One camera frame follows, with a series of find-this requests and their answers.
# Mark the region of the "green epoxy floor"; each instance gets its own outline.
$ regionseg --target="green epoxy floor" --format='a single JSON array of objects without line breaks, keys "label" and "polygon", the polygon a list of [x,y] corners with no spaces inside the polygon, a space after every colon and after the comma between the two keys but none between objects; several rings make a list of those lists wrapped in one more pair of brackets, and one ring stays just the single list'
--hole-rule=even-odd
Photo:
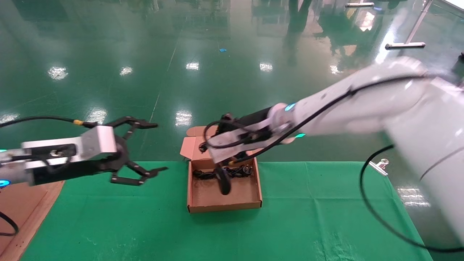
[{"label": "green epoxy floor", "polygon": [[[2,0],[0,122],[144,118],[160,127],[131,138],[132,158],[180,161],[188,128],[297,101],[373,62],[408,55],[464,76],[464,14],[436,1],[414,38],[426,48],[387,51],[386,43],[407,37],[424,1],[374,0],[376,9],[359,10],[345,10],[346,2],[300,0],[297,10],[286,0]],[[1,148],[82,131],[24,123],[2,129]],[[363,161],[388,143],[381,133],[308,137],[259,160]],[[394,186],[419,193],[401,159],[386,157]],[[452,246],[438,207],[418,203],[406,208],[425,243]]]}]

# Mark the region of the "box flap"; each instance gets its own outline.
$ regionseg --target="box flap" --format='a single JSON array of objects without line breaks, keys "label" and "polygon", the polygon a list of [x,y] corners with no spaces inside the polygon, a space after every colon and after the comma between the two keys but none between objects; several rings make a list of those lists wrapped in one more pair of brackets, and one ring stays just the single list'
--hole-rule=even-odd
[{"label": "box flap", "polygon": [[185,137],[180,148],[180,154],[188,159],[192,159],[193,148],[195,147],[195,137]]},{"label": "box flap", "polygon": [[208,152],[201,153],[198,149],[204,141],[203,137],[185,137],[180,148],[180,154],[191,160],[209,159]]},{"label": "box flap", "polygon": [[[203,136],[203,130],[205,129],[206,126],[196,126],[192,127],[187,130],[187,136],[189,137],[201,137]],[[206,133],[207,136],[212,136],[216,133],[216,130],[218,129],[217,125],[211,126],[211,128],[208,129],[208,132]]]}]

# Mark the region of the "blue led light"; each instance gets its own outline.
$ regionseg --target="blue led light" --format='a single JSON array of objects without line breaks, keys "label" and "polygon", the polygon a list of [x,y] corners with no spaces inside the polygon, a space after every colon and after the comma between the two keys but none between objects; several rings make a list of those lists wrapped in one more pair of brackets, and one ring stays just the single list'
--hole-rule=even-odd
[{"label": "blue led light", "polygon": [[295,103],[292,103],[292,104],[288,105],[287,107],[285,107],[285,111],[290,111],[291,108],[293,108],[293,106],[295,106]]},{"label": "blue led light", "polygon": [[10,184],[11,182],[9,180],[5,179],[0,179],[0,187],[6,187]]}]

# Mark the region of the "green tablecloth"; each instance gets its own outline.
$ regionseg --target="green tablecloth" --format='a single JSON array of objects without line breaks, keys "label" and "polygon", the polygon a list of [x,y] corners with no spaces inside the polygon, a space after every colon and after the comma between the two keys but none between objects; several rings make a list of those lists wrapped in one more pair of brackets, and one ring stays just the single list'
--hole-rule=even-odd
[{"label": "green tablecloth", "polygon": [[[259,163],[261,209],[201,214],[187,212],[187,163],[140,165],[169,170],[141,187],[108,174],[68,181],[21,260],[432,260],[368,213],[361,163]],[[421,242],[389,180],[369,170],[366,187],[383,217]]]}]

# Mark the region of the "black wire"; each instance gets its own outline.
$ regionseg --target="black wire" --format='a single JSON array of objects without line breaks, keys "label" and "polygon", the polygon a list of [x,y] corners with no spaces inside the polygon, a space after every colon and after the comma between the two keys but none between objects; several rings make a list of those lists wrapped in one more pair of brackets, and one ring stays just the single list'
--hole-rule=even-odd
[{"label": "black wire", "polygon": [[461,151],[463,151],[463,150],[464,150],[464,147],[460,147],[459,149],[457,149],[457,150],[451,152],[450,154],[444,156],[443,158],[439,159],[439,160],[438,160],[437,162],[435,162],[432,166],[430,166],[430,167],[422,174],[422,176],[420,176],[420,179],[419,179],[419,180],[422,181],[422,179],[425,177],[425,175],[426,175],[427,173],[429,173],[433,168],[435,168],[438,164],[442,163],[443,161],[449,159],[450,157],[454,156],[455,154],[457,154],[457,153],[459,153],[459,152],[461,152]]},{"label": "black wire", "polygon": [[32,120],[58,120],[58,121],[66,121],[73,123],[74,120],[70,118],[64,118],[64,117],[57,117],[57,116],[32,116],[32,117],[24,117],[21,119],[16,119],[12,121],[8,121],[5,123],[0,124],[0,128],[10,126],[12,124],[20,123],[20,122],[25,122],[25,121],[32,121]]},{"label": "black wire", "polygon": [[393,77],[393,78],[386,78],[386,79],[382,79],[380,81],[377,81],[377,82],[373,82],[373,83],[369,83],[369,84],[366,84],[366,85],[361,85],[361,87],[358,87],[356,89],[353,89],[353,88],[349,88],[348,91],[339,96],[338,98],[332,100],[331,102],[327,103],[325,106],[323,106],[322,108],[318,109],[315,113],[313,113],[311,116],[307,117],[305,120],[303,120],[301,123],[299,123],[298,125],[296,125],[295,127],[291,128],[289,131],[287,131],[286,133],[284,133],[280,138],[278,138],[277,140],[275,140],[274,142],[272,142],[271,144],[267,145],[266,147],[262,148],[262,150],[258,151],[258,152],[255,152],[251,155],[248,155],[246,157],[243,157],[243,158],[240,158],[240,159],[237,159],[237,160],[234,160],[233,163],[239,163],[239,162],[243,162],[243,161],[246,161],[246,160],[249,160],[249,159],[252,159],[254,157],[257,157],[263,153],[265,153],[266,151],[268,151],[269,149],[271,149],[272,147],[276,146],[276,145],[279,145],[284,139],[286,139],[288,136],[290,136],[293,132],[299,130],[301,127],[303,127],[304,125],[306,125],[308,122],[310,122],[311,120],[313,120],[314,118],[316,118],[317,116],[319,116],[320,114],[322,114],[323,112],[325,112],[326,110],[328,110],[330,107],[334,106],[335,104],[339,103],[340,101],[342,101],[343,99],[347,98],[347,97],[352,97],[354,96],[357,92],[359,91],[362,91],[362,90],[365,90],[365,89],[368,89],[368,88],[372,88],[372,87],[376,87],[376,86],[379,86],[381,84],[386,84],[386,83],[391,83],[391,82],[400,82],[400,81],[404,81],[404,80],[412,80],[412,79],[426,79],[426,78],[435,78],[437,77],[438,75],[431,75],[431,74],[427,74],[427,75],[406,75],[406,76],[400,76],[400,77]]},{"label": "black wire", "polygon": [[377,219],[378,222],[380,222],[388,231],[390,231],[391,233],[393,233],[395,236],[399,237],[400,239],[402,239],[403,241],[405,241],[406,243],[408,244],[411,244],[413,246],[416,246],[418,248],[423,248],[423,249],[427,249],[429,251],[433,251],[433,252],[439,252],[439,253],[456,253],[456,252],[462,252],[464,251],[464,247],[458,247],[458,248],[436,248],[436,247],[429,247],[429,246],[426,246],[424,244],[421,244],[421,243],[418,243],[412,239],[409,239],[407,238],[406,236],[404,236],[403,234],[401,234],[400,232],[396,231],[392,226],[390,226],[390,224],[388,224],[385,220],[382,219],[382,217],[379,215],[379,213],[377,213],[377,211],[374,210],[374,208],[372,207],[370,201],[367,199],[367,196],[366,196],[366,191],[364,189],[364,172],[366,171],[366,168],[367,166],[369,165],[369,162],[372,161],[372,159],[374,159],[374,157],[376,157],[377,155],[379,155],[380,153],[384,152],[384,151],[387,151],[387,150],[391,150],[392,148],[394,148],[394,145],[389,145],[381,150],[378,150],[376,152],[374,152],[367,160],[366,162],[364,163],[364,165],[362,166],[361,168],[361,171],[360,171],[360,174],[359,174],[359,190],[361,191],[361,197],[362,197],[362,200],[364,201],[364,204],[366,205],[367,209],[369,210],[369,212],[375,217],[375,219]]},{"label": "black wire", "polygon": [[[235,177],[248,177],[252,174],[253,167],[249,165],[241,165],[238,168],[224,168],[230,178],[235,178]],[[195,170],[193,172],[193,176],[201,179],[201,180],[207,180],[207,179],[213,179],[216,177],[216,173],[214,171],[206,171],[203,172],[201,170]]]},{"label": "black wire", "polygon": [[19,232],[19,227],[18,225],[13,221],[13,219],[11,219],[10,217],[8,217],[7,215],[5,215],[3,212],[0,212],[0,218],[2,218],[3,220],[5,220],[8,224],[10,224],[13,229],[14,229],[14,233],[5,233],[5,232],[0,232],[0,236],[14,236],[16,235],[18,232]]},{"label": "black wire", "polygon": [[219,123],[224,123],[224,124],[229,124],[229,125],[232,125],[232,126],[235,126],[239,129],[242,129],[242,130],[245,130],[247,132],[251,132],[251,133],[254,133],[254,134],[257,134],[259,135],[260,133],[258,131],[255,131],[255,130],[249,130],[246,128],[245,125],[243,124],[240,124],[240,123],[237,123],[235,121],[230,121],[230,120],[219,120],[219,121],[213,121],[211,122],[210,124],[208,124],[205,129],[203,130],[203,139],[205,140],[205,143],[208,147],[211,147],[211,148],[215,148],[215,149],[225,149],[225,148],[230,148],[230,147],[234,147],[234,146],[237,146],[237,145],[240,145],[242,143],[244,143],[245,141],[249,141],[251,139],[250,136],[248,137],[244,137],[243,139],[240,139],[236,142],[232,142],[232,143],[229,143],[227,145],[212,145],[208,142],[208,139],[206,139],[206,132],[208,131],[209,128],[213,127],[214,125],[216,124],[219,124]]}]

